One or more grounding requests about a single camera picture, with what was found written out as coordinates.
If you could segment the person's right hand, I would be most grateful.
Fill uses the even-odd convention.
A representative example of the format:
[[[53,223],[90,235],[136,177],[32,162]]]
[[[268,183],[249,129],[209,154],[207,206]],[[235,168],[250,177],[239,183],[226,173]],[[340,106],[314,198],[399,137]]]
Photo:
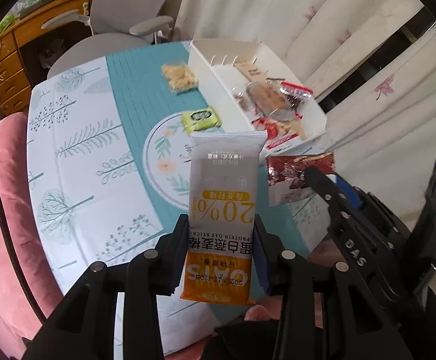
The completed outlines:
[[[346,260],[333,239],[325,237],[310,253],[307,261],[324,267],[333,267],[336,263]]]

